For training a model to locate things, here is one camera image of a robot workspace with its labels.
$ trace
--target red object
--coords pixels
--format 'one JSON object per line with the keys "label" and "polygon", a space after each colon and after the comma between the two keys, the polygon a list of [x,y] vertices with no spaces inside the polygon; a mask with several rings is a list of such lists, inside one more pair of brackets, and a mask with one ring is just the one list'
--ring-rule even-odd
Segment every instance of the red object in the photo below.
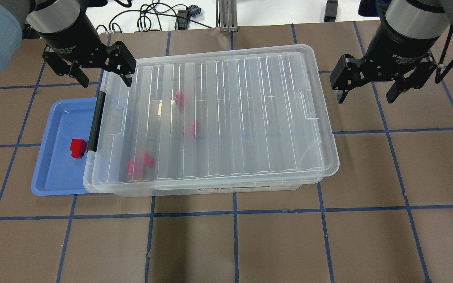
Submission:
{"label": "red object", "polygon": [[144,165],[148,166],[149,168],[153,168],[155,165],[155,158],[151,156],[151,154],[144,153],[143,161]]}
{"label": "red object", "polygon": [[132,180],[142,180],[144,178],[144,165],[153,168],[155,158],[148,153],[136,154],[135,159],[127,162],[127,172]]}
{"label": "red object", "polygon": [[197,136],[198,132],[198,121],[194,120],[193,124],[185,125],[185,129],[187,133],[193,133],[193,137]]}
{"label": "red object", "polygon": [[178,107],[185,107],[185,94],[182,91],[176,91],[176,97],[174,97]]}
{"label": "red object", "polygon": [[73,158],[81,158],[85,150],[87,150],[87,142],[81,138],[73,138],[71,140],[70,150]]}

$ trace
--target transparent lid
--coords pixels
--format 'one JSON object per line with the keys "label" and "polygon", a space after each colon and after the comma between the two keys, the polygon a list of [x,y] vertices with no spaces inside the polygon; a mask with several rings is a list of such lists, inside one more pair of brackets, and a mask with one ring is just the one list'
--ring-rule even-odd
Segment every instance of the transparent lid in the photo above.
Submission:
{"label": "transparent lid", "polygon": [[338,170],[307,45],[138,59],[130,88],[108,73],[101,90],[91,191],[304,184]]}

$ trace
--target label on box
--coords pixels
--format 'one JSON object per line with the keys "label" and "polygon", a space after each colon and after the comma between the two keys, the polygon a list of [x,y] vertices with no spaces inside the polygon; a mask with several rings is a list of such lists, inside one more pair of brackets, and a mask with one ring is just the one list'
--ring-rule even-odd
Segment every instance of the label on box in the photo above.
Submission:
{"label": "label on box", "polygon": [[288,186],[260,186],[260,187],[223,187],[223,188],[200,188],[197,189],[201,193],[214,193],[214,192],[237,192],[237,191],[267,191],[267,190],[288,190],[291,188],[291,185]]}

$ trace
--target cable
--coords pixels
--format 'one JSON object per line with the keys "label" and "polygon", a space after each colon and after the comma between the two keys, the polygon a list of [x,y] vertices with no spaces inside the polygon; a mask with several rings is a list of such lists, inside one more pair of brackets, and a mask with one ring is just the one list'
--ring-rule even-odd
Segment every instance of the cable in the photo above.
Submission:
{"label": "cable", "polygon": [[132,7],[132,0],[127,0],[127,4],[122,3],[120,0],[115,0],[115,2],[117,2],[117,3],[120,4],[121,6],[124,6],[125,8],[130,8],[130,7]]}
{"label": "cable", "polygon": [[123,32],[122,32],[122,28],[121,28],[120,25],[117,24],[117,23],[112,23],[112,24],[111,24],[111,30],[112,30],[113,32],[116,32],[116,31],[115,31],[115,25],[118,26],[118,29],[120,30],[120,33],[123,33]]}
{"label": "cable", "polygon": [[96,31],[97,31],[100,27],[103,27],[104,30],[106,31],[106,33],[108,33],[108,29],[106,28],[105,25],[98,25],[98,26],[96,27]]}
{"label": "cable", "polygon": [[[142,25],[140,26],[139,21],[137,22],[137,27],[142,29],[142,31],[151,30],[151,26],[153,25],[151,23],[151,19],[148,18],[148,16],[146,16],[146,15],[142,15],[142,16],[139,17],[139,19],[141,19],[141,18],[144,18],[144,28],[142,27]],[[148,28],[146,28],[146,19],[148,19],[148,21],[149,21],[149,27]]]}
{"label": "cable", "polygon": [[[140,12],[139,12],[139,18],[137,19],[137,26],[138,26],[138,27],[141,26],[141,28],[142,28],[142,26],[143,26],[143,24],[144,24],[144,28],[146,29],[146,19],[148,19],[148,20],[150,21],[150,25],[149,25],[149,28],[147,28],[147,29],[151,29],[151,20],[149,19],[148,16],[146,16],[146,12],[147,12],[150,8],[152,8],[153,11],[157,12],[157,10],[155,9],[155,5],[158,5],[158,4],[159,4],[159,2],[152,2],[150,5],[148,5],[148,4],[143,4],[143,5],[141,5],[141,7],[140,7],[140,9],[139,9],[139,10],[140,10]],[[158,17],[158,15],[157,15],[157,21],[158,21],[158,26],[160,27],[160,30],[162,31],[162,23],[160,22],[160,18]]]}
{"label": "cable", "polygon": [[444,72],[440,73],[442,71],[441,68],[444,63],[445,55],[448,50],[448,45],[450,44],[450,40],[452,38],[452,34],[453,34],[453,27],[450,26],[450,29],[448,30],[447,39],[445,41],[444,49],[442,50],[442,55],[440,56],[440,61],[438,62],[438,68],[436,69],[435,83],[437,83],[437,84],[439,84],[442,81],[442,79],[444,79],[444,77],[448,74],[448,72],[453,67],[453,58],[452,58],[450,63],[448,63],[447,67],[445,68]]}
{"label": "cable", "polygon": [[113,23],[113,21],[115,20],[115,18],[117,18],[118,16],[124,14],[124,13],[128,13],[130,11],[139,11],[139,10],[136,10],[136,9],[130,9],[130,10],[125,10],[125,11],[121,11],[120,13],[116,14],[113,18],[111,18],[111,21],[109,21],[108,23],[108,27],[111,27],[111,23]]}
{"label": "cable", "polygon": [[[136,9],[129,9],[129,10],[121,11],[120,13],[116,14],[113,18],[111,18],[111,20],[109,21],[108,26],[110,27],[111,24],[113,23],[113,21],[115,20],[115,18],[117,18],[118,16],[120,16],[120,15],[122,15],[122,14],[124,14],[124,13],[129,13],[129,12],[131,12],[131,11],[138,11],[138,12],[140,12],[140,10],[136,10]],[[149,11],[147,11],[146,14],[159,15],[159,16],[166,16],[166,17],[175,17],[175,18],[183,18],[184,20],[187,20],[187,21],[189,21],[189,22],[196,23],[196,24],[201,25],[201,26],[203,26],[203,27],[207,27],[207,28],[212,29],[212,27],[210,27],[210,26],[208,26],[208,25],[205,25],[205,24],[203,24],[203,23],[199,23],[199,22],[194,21],[194,20],[190,20],[190,19],[185,18],[185,17],[177,16],[177,15],[168,15],[168,14],[161,14],[161,13],[152,13],[152,12],[149,12]]]}
{"label": "cable", "polygon": [[[158,5],[164,5],[164,6],[168,7],[168,9],[165,10],[165,11],[158,11],[157,10],[157,6]],[[174,10],[174,8],[178,7],[178,6],[184,6],[185,9],[188,8],[188,6],[184,5],[184,4],[178,4],[178,5],[174,5],[174,6],[171,7],[171,6],[169,6],[169,5],[165,4],[165,3],[161,3],[160,0],[158,0],[157,2],[155,2],[155,0],[153,0],[151,2],[151,4],[149,4],[149,5],[148,4],[143,4],[140,7],[140,18],[137,20],[138,21],[137,23],[138,23],[139,26],[144,25],[144,27],[146,27],[146,23],[142,23],[141,22],[141,17],[142,17],[143,14],[146,14],[149,10],[152,9],[153,11],[155,11],[155,13],[157,13],[156,15],[157,15],[157,20],[158,20],[158,26],[160,27],[160,30],[162,31],[162,24],[160,23],[160,18],[158,16],[161,15],[161,14],[165,14],[168,11],[172,11],[175,16],[178,16],[178,13],[176,13],[176,11]]]}
{"label": "cable", "polygon": [[159,14],[160,16],[167,16],[167,17],[176,17],[176,18],[183,18],[184,20],[187,20],[189,22],[192,22],[192,23],[196,23],[198,25],[201,25],[203,27],[207,27],[207,28],[210,28],[212,29],[212,27],[209,27],[208,25],[205,25],[203,23],[199,23],[197,21],[194,21],[194,20],[189,20],[188,18],[185,18],[185,17],[182,17],[182,16],[175,16],[175,15],[168,15],[168,14]]}

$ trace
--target robotic arm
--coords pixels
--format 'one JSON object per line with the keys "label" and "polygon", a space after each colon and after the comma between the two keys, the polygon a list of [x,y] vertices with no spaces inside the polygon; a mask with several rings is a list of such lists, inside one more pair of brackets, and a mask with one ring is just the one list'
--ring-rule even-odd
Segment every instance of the robotic arm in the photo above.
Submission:
{"label": "robotic arm", "polygon": [[75,78],[83,87],[88,77],[80,68],[114,72],[131,86],[136,61],[121,41],[106,46],[85,14],[106,0],[0,0],[0,72],[18,49],[25,20],[47,43],[43,59],[57,75]]}
{"label": "robotic arm", "polygon": [[386,94],[389,103],[410,88],[422,88],[437,67],[431,46],[453,26],[453,0],[362,0],[359,13],[378,15],[381,24],[363,58],[344,54],[331,73],[338,103],[370,82],[394,81]]}

